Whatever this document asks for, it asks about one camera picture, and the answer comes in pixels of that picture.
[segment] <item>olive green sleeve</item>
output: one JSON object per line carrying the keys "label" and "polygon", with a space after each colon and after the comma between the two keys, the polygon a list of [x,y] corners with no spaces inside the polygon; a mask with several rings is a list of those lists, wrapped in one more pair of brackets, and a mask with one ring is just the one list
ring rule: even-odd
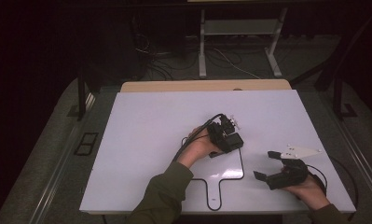
{"label": "olive green sleeve", "polygon": [[329,204],[319,210],[310,213],[314,224],[343,224],[350,223],[333,204]]}
{"label": "olive green sleeve", "polygon": [[186,187],[193,175],[179,162],[172,162],[165,173],[151,178],[145,196],[127,218],[127,224],[173,223],[182,211]]}

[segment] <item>hand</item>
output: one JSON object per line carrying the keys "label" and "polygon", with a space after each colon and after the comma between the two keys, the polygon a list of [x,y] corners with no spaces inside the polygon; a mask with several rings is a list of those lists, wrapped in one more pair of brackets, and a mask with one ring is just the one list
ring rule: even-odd
{"label": "hand", "polygon": [[311,210],[318,210],[330,204],[316,180],[310,175],[303,183],[283,188],[283,190],[295,194]]}
{"label": "hand", "polygon": [[194,139],[195,140],[186,147],[177,159],[178,162],[182,163],[187,168],[190,168],[195,161],[206,157],[211,152],[221,152],[221,150],[210,141],[207,129],[200,132]]}

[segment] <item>metal frame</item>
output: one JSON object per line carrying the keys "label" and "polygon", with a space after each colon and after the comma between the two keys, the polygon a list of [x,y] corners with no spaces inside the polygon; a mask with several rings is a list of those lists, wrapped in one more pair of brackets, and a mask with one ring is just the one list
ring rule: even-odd
{"label": "metal frame", "polygon": [[[284,24],[284,18],[287,13],[287,7],[282,8],[281,14],[278,20],[242,20],[242,21],[206,21],[205,10],[203,9],[200,13],[200,78],[206,78],[206,61],[205,61],[205,43],[204,39],[206,35],[272,35],[272,42],[269,48],[265,48],[267,58],[269,61],[270,68],[272,69],[275,77],[282,77],[282,72],[276,62],[273,52],[275,51],[279,37],[281,35],[282,26]],[[239,26],[242,29],[223,29],[218,24],[232,24]]]}
{"label": "metal frame", "polygon": [[43,193],[40,197],[40,201],[38,202],[36,208],[34,209],[31,219],[29,220],[30,224],[43,223],[44,217],[46,216],[46,213],[48,212],[49,206],[51,205],[51,202],[54,199],[56,190],[61,183],[62,177],[64,176],[64,170],[67,167],[69,157],[72,154],[72,152],[74,152],[73,148],[76,145],[76,139],[80,135],[81,131],[84,129],[86,121],[88,120],[89,112],[92,109],[94,102],[95,102],[95,97],[90,93],[85,103],[82,104],[84,108],[86,109],[84,113],[86,115],[85,116],[86,118],[84,120],[76,122],[75,126],[70,132],[69,137],[67,138],[66,143],[64,145],[62,154],[58,160],[58,163],[51,177],[49,178],[49,181],[46,187],[43,190]]}

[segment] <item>white tabletop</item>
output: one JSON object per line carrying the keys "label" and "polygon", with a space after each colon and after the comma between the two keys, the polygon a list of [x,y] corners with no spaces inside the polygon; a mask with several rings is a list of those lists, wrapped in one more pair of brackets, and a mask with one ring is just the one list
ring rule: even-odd
{"label": "white tabletop", "polygon": [[207,206],[205,182],[192,180],[182,203],[184,214],[308,211],[293,195],[270,190],[253,174],[279,173],[282,163],[269,159],[267,152],[283,151],[287,145],[321,149],[322,154],[303,161],[325,174],[327,196],[339,211],[355,210],[296,91],[119,93],[80,210],[90,214],[132,211],[142,200],[150,178],[165,171],[183,137],[219,113],[234,115],[241,126],[238,133],[244,141],[240,150],[244,176],[220,182],[222,204],[217,211]]}

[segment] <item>gray carpet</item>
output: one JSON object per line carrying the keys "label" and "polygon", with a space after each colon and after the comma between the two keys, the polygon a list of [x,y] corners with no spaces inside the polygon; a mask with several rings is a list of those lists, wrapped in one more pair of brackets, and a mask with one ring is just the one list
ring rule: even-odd
{"label": "gray carpet", "polygon": [[[281,39],[275,55],[280,63],[283,78],[290,80],[325,60],[338,41],[337,36],[316,36],[312,40],[302,37]],[[212,41],[208,46],[210,48],[208,50],[210,59],[207,60],[208,79],[253,78],[250,74],[231,67],[215,49],[221,50],[239,68],[261,78],[273,78],[263,51],[267,44],[267,39],[256,37],[241,44]],[[165,69],[173,79],[198,79],[196,57],[197,52],[191,51],[186,57],[170,57],[154,62],[152,65]],[[357,182],[359,195],[356,199],[355,188],[348,173],[339,163],[333,161],[351,198],[354,202],[359,201],[353,222],[372,223],[371,190],[353,161],[348,143],[344,140],[336,118],[329,108],[332,101],[331,90],[319,93],[312,87],[316,77],[308,78],[297,85],[296,89],[328,154],[340,161]],[[164,79],[169,80],[171,77],[165,78],[162,71],[158,72],[154,69],[148,70],[143,78],[143,80]],[[62,164],[61,179],[58,180],[58,185],[51,194],[50,204],[47,210],[41,211],[41,218],[34,216],[34,220],[40,220],[40,223],[103,223],[102,217],[82,213],[78,208],[117,91],[117,87],[105,87],[100,93],[94,94],[95,103],[92,108],[81,122],[77,122],[76,118],[67,117],[72,106],[77,103],[76,83],[69,85],[2,209],[0,223],[29,223],[41,196],[44,195],[50,177],[55,168],[60,165],[57,163],[58,159],[69,145],[71,152],[67,154],[67,160]],[[349,86],[345,86],[343,99],[344,103],[352,105],[358,115],[356,118],[346,118],[343,124],[349,129],[351,136],[372,166],[372,114]],[[72,135],[74,127],[77,127],[78,135],[69,139],[69,136],[74,136]],[[98,141],[91,155],[73,155],[83,133],[98,133]],[[124,216],[107,216],[106,219],[107,223],[123,223]],[[299,214],[283,216],[283,223],[310,223],[310,221],[306,215]]]}

